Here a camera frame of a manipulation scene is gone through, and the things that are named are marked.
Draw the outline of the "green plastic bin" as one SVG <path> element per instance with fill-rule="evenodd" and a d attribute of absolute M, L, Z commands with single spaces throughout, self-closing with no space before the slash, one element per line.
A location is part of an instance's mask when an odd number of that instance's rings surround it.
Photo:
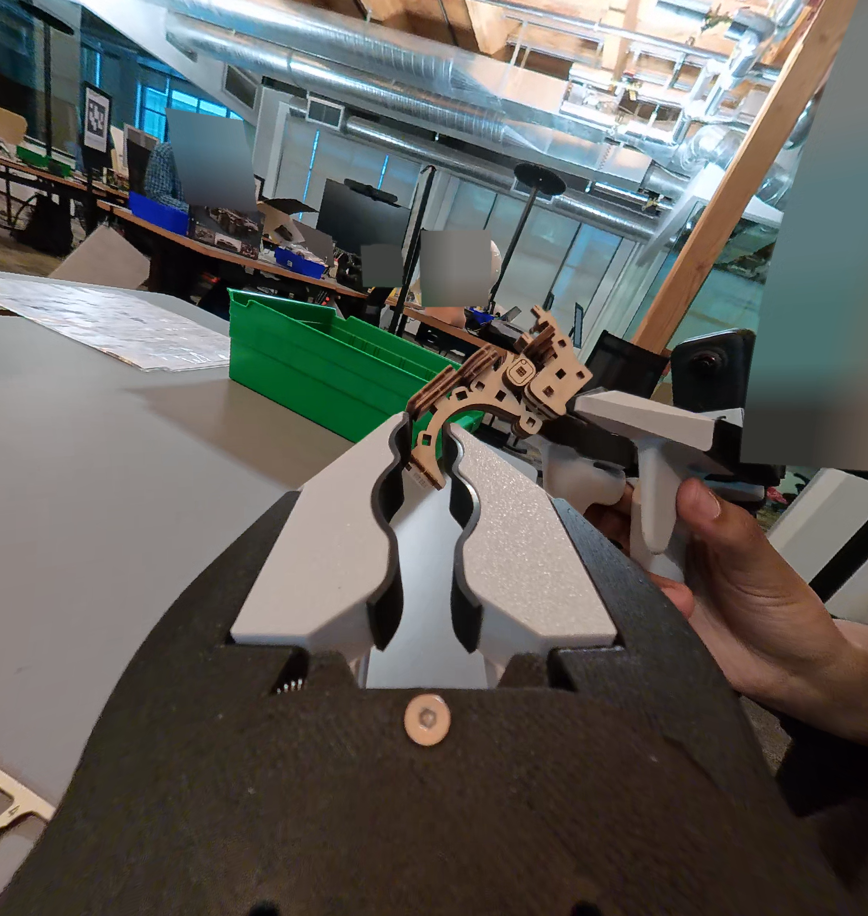
<path fill-rule="evenodd" d="M 334 308 L 230 291 L 230 378 L 347 441 L 455 364 Z"/>

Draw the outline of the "black pole with round disc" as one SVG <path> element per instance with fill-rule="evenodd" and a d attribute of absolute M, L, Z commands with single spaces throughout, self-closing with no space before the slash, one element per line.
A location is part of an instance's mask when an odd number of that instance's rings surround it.
<path fill-rule="evenodd" d="M 529 215 L 531 214 L 535 203 L 539 197 L 546 200 L 563 194 L 566 190 L 566 184 L 563 179 L 554 171 L 547 167 L 534 163 L 519 163 L 514 168 L 514 176 L 518 183 L 525 185 L 528 190 L 527 201 L 523 207 L 521 215 L 517 221 L 517 226 L 507 247 L 502 266 L 495 283 L 493 284 L 488 300 L 487 311 L 494 314 L 496 308 L 496 296 L 500 286 L 505 278 L 506 271 L 511 259 L 517 249 L 518 242 L 523 234 Z"/>

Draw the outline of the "dark printed carton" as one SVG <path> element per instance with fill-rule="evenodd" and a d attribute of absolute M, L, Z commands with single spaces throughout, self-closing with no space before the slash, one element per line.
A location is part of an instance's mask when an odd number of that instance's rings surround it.
<path fill-rule="evenodd" d="M 259 258 L 265 223 L 262 212 L 239 212 L 189 204 L 188 217 L 189 238 L 243 258 Z"/>

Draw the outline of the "white instruction sheet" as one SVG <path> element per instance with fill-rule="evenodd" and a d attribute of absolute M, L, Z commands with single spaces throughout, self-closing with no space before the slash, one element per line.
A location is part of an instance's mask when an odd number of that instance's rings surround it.
<path fill-rule="evenodd" d="M 142 371 L 229 365 L 228 336 L 127 291 L 0 277 L 0 307 Z"/>

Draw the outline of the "silver ventilation duct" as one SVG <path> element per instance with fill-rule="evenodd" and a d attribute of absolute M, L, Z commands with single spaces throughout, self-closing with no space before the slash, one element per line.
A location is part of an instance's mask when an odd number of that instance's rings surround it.
<path fill-rule="evenodd" d="M 362 111 L 501 155 L 677 201 L 657 132 L 623 116 L 565 113 L 570 82 L 297 2 L 161 2 L 165 37 Z"/>

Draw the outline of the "blue plastic bin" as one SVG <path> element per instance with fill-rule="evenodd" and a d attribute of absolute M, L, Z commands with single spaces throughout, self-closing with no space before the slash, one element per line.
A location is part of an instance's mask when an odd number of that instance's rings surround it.
<path fill-rule="evenodd" d="M 129 210 L 133 216 L 146 223 L 180 236 L 188 235 L 188 212 L 152 200 L 141 193 L 129 191 Z"/>
<path fill-rule="evenodd" d="M 288 247 L 277 246 L 275 260 L 280 268 L 313 280 L 322 279 L 327 271 L 326 263 L 309 251 L 304 255 Z"/>

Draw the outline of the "wooden support beam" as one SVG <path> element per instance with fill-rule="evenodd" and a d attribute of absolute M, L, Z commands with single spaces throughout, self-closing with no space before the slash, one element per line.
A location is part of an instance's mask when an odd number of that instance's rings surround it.
<path fill-rule="evenodd" d="M 824 1 L 813 14 L 632 343 L 656 353 L 668 348 L 748 203 L 829 72 L 856 5 L 855 1 Z"/>

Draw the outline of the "black monitor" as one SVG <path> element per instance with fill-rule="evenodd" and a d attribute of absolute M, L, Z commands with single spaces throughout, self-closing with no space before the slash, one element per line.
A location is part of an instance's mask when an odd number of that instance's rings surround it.
<path fill-rule="evenodd" d="M 410 215 L 391 194 L 381 198 L 371 186 L 351 187 L 327 178 L 316 229 L 341 251 L 357 256 L 363 246 L 402 247 Z"/>

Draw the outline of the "person's right hand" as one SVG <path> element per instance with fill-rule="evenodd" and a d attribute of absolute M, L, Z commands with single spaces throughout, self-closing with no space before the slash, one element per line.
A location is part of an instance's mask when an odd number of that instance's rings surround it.
<path fill-rule="evenodd" d="M 836 737 L 863 736 L 850 624 L 831 616 L 754 518 L 697 479 L 677 494 L 690 534 L 686 578 L 650 574 L 740 694 Z"/>

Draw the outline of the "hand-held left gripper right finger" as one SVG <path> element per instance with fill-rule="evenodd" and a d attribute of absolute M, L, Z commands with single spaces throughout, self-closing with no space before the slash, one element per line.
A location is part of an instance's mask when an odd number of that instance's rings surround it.
<path fill-rule="evenodd" d="M 451 621 L 486 675 L 517 655 L 611 647 L 617 630 L 551 498 L 458 424 L 449 425 Z"/>

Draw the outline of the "olive green shirt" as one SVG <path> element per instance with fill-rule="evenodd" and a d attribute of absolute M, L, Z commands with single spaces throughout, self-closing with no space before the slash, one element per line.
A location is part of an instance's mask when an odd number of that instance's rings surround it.
<path fill-rule="evenodd" d="M 860 914 L 868 914 L 868 745 L 783 717 L 790 744 L 776 773 L 788 806 L 818 846 Z"/>

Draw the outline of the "wooden puzzle sheet frame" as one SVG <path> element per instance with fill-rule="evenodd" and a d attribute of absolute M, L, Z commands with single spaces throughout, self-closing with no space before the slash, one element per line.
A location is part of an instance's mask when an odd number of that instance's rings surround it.
<path fill-rule="evenodd" d="M 0 813 L 0 836 L 29 817 L 36 817 L 47 824 L 54 815 L 53 805 L 3 770 L 0 770 L 0 793 L 8 800 L 6 808 Z"/>

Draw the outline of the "black white marker sign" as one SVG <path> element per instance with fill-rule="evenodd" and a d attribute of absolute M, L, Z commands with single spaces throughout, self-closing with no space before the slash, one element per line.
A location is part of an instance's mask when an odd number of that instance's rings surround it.
<path fill-rule="evenodd" d="M 96 85 L 83 83 L 83 117 L 81 144 L 101 155 L 110 151 L 112 97 Z"/>

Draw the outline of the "tall black pole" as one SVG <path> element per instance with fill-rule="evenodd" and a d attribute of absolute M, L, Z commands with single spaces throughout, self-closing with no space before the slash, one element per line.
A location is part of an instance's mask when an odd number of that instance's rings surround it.
<path fill-rule="evenodd" d="M 428 200 L 436 175 L 436 166 L 433 164 L 428 164 L 421 169 L 418 177 L 418 184 L 421 187 L 421 190 L 416 193 L 416 197 L 413 202 L 413 216 L 409 220 L 410 234 L 407 246 L 407 255 L 405 258 L 403 279 L 396 299 L 396 304 L 393 308 L 392 319 L 389 327 L 390 332 L 394 333 L 398 337 L 402 336 L 402 334 L 405 332 L 405 324 L 407 322 L 407 317 L 405 316 L 405 303 L 418 264 L 420 255 L 420 235 L 423 230 L 424 218 L 428 208 Z"/>

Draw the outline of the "wooden puzzle model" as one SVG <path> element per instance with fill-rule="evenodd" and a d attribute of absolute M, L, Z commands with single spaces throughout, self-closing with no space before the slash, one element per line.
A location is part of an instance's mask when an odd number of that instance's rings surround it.
<path fill-rule="evenodd" d="M 514 435 L 525 439 L 564 416 L 568 403 L 592 379 L 556 319 L 538 306 L 531 312 L 533 326 L 512 352 L 487 344 L 459 368 L 442 370 L 409 399 L 406 409 L 411 418 L 431 415 L 410 459 L 434 487 L 445 486 L 437 441 L 454 415 L 481 410 L 509 422 Z"/>

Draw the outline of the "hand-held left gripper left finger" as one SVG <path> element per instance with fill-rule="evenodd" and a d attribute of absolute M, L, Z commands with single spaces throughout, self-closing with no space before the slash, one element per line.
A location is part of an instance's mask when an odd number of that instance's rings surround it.
<path fill-rule="evenodd" d="M 293 507 L 232 628 L 240 645 L 334 651 L 357 677 L 403 611 L 392 521 L 405 499 L 408 414 L 395 414 L 293 494 Z"/>

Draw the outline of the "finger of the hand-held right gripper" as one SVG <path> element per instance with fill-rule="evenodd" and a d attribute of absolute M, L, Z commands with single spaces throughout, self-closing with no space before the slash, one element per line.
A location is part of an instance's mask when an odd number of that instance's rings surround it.
<path fill-rule="evenodd" d="M 572 406 L 578 418 L 634 442 L 672 442 L 697 452 L 736 452 L 736 425 L 723 418 L 621 391 L 591 391 Z"/>
<path fill-rule="evenodd" d="M 552 498 L 585 513 L 593 505 L 611 507 L 634 475 L 634 443 L 580 418 L 543 424 L 538 438 L 543 486 Z"/>

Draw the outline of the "long wooden workbench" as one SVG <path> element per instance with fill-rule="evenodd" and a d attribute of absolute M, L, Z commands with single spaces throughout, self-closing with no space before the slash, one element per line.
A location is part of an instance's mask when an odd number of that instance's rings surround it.
<path fill-rule="evenodd" d="M 354 290 L 329 278 L 309 278 L 295 271 L 286 269 L 275 261 L 268 262 L 259 259 L 249 259 L 215 246 L 203 245 L 188 236 L 171 233 L 154 223 L 150 223 L 136 216 L 129 209 L 121 205 L 113 204 L 105 200 L 98 200 L 97 207 L 100 213 L 105 213 L 109 218 L 112 217 L 130 223 L 163 242 L 170 242 L 174 245 L 182 246 L 184 249 L 201 257 L 209 258 L 212 261 L 217 261 L 224 265 L 234 265 L 240 269 L 251 270 L 273 278 L 281 278 L 285 281 L 290 281 L 290 283 L 300 284 L 303 287 L 313 290 L 322 289 L 339 298 L 346 297 L 347 299 L 363 301 L 368 297 L 368 294 L 365 292 Z M 463 340 L 470 345 L 482 346 L 486 343 L 479 335 L 467 330 L 464 326 L 454 326 L 444 322 L 437 314 L 427 314 L 418 303 L 404 304 L 401 315 L 408 320 L 414 320 L 418 323 L 427 325 L 442 333 Z"/>

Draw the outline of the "black office chair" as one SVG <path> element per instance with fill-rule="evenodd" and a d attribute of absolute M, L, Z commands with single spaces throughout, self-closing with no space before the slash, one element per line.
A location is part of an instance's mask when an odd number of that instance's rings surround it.
<path fill-rule="evenodd" d="M 585 365 L 591 378 L 584 391 L 620 391 L 649 398 L 669 369 L 669 355 L 648 351 L 604 330 Z"/>

